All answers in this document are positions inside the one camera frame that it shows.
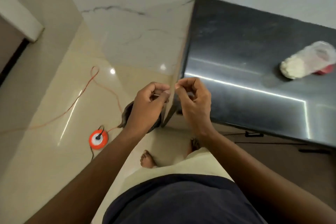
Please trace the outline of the dark grey cloth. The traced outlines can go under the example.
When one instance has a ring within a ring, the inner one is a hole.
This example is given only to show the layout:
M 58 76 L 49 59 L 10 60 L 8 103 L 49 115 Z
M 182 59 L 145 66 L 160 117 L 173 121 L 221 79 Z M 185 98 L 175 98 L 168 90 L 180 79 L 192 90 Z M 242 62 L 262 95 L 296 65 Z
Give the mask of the dark grey cloth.
M 132 108 L 133 108 L 133 101 L 131 103 L 129 103 L 122 115 L 121 115 L 121 123 L 117 126 L 117 128 L 125 128 L 127 122 L 128 122 L 128 119 L 129 119 L 129 116 L 131 115 L 131 112 L 132 112 Z M 152 127 L 147 131 L 147 134 L 152 132 L 154 129 L 160 127 L 162 123 L 162 117 L 161 117 L 161 114 L 159 115 L 158 119 L 156 120 L 156 122 L 152 125 Z

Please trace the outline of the person's left hand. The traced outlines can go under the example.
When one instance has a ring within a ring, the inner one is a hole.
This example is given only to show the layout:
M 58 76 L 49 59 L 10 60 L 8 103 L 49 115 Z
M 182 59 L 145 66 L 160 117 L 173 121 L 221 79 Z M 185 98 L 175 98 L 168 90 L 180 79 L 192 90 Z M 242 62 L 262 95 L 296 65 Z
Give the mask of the person's left hand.
M 131 115 L 123 132 L 139 137 L 147 133 L 164 107 L 164 104 L 156 103 L 156 98 L 153 98 L 152 95 L 164 90 L 170 90 L 170 86 L 164 83 L 151 82 L 137 93 Z

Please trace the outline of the person's left forearm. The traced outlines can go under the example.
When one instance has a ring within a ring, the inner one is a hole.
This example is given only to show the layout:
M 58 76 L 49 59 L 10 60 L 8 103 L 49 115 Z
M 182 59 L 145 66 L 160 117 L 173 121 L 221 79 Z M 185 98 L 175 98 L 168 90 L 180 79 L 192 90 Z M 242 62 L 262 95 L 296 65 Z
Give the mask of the person's left forearm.
M 90 224 L 128 156 L 151 127 L 128 122 L 97 157 L 24 224 Z

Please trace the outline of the person's left foot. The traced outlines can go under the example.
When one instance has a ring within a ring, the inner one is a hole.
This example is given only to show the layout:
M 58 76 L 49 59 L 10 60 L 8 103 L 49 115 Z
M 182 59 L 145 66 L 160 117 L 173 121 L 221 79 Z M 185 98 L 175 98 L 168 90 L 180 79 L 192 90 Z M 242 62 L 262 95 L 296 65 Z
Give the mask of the person's left foot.
M 141 167 L 143 168 L 147 169 L 157 168 L 157 164 L 148 150 L 145 150 L 141 155 L 140 163 Z

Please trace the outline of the white door frame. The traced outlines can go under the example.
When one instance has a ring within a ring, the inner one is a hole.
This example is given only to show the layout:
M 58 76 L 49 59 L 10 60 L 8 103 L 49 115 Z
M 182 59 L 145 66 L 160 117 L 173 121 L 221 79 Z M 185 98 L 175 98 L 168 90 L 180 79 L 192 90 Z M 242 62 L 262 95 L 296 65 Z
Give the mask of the white door frame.
M 31 43 L 36 42 L 45 29 L 18 0 L 0 0 L 0 16 Z

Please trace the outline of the person's right foot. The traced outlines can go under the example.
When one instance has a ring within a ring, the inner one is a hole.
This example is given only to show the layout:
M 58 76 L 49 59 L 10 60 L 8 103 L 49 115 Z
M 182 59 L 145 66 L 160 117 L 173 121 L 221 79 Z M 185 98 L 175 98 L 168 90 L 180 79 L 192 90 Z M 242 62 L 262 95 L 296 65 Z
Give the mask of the person's right foot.
M 194 151 L 199 150 L 200 148 L 201 148 L 201 146 L 200 146 L 198 140 L 196 138 L 191 138 L 190 143 L 189 143 L 188 148 L 187 148 L 186 156 L 193 153 Z

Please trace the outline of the person's foot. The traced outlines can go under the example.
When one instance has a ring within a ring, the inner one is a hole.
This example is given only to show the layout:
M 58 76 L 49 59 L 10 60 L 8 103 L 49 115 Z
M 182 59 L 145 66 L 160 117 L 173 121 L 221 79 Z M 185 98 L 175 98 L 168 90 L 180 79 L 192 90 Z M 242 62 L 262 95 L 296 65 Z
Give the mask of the person's foot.
M 190 143 L 189 143 L 188 148 L 187 148 L 186 156 L 193 153 L 194 151 L 199 150 L 200 148 L 201 148 L 201 146 L 200 146 L 198 140 L 196 138 L 191 138 Z
M 140 163 L 141 167 L 143 168 L 147 169 L 157 168 L 157 164 L 148 150 L 145 150 L 141 155 Z

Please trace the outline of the beige shorts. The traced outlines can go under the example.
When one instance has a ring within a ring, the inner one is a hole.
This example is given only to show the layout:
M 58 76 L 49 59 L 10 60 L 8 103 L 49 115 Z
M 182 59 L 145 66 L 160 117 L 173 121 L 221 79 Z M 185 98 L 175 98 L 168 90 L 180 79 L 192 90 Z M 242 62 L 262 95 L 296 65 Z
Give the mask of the beige shorts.
M 118 196 L 140 183 L 169 174 L 213 175 L 233 181 L 228 172 L 225 171 L 210 151 L 202 147 L 190 153 L 184 160 L 171 166 L 154 166 L 153 168 L 141 167 L 124 180 Z

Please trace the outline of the dark navy shirt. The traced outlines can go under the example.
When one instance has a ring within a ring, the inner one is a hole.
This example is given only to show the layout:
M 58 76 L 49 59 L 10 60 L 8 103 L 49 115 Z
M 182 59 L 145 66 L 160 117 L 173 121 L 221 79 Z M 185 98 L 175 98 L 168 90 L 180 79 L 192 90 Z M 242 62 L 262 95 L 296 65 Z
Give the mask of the dark navy shirt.
M 233 181 L 170 174 L 119 195 L 102 224 L 267 224 Z

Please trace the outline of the person's right hand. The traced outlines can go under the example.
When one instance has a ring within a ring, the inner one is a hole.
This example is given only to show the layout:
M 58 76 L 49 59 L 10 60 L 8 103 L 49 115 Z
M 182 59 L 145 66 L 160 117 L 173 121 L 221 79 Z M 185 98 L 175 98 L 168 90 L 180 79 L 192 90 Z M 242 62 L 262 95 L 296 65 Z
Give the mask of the person's right hand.
M 197 139 L 207 138 L 214 132 L 210 120 L 211 93 L 200 78 L 183 78 L 176 87 L 184 87 L 194 104 L 190 107 L 182 107 L 183 116 L 191 127 Z

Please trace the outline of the person's right forearm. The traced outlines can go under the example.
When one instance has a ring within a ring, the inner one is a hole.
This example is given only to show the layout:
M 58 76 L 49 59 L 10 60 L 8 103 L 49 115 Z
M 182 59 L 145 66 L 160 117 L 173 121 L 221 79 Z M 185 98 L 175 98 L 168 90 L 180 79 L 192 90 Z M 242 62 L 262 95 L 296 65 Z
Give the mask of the person's right forearm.
M 227 171 L 238 187 L 264 209 L 290 224 L 336 224 L 336 211 L 283 178 L 213 128 L 196 138 Z

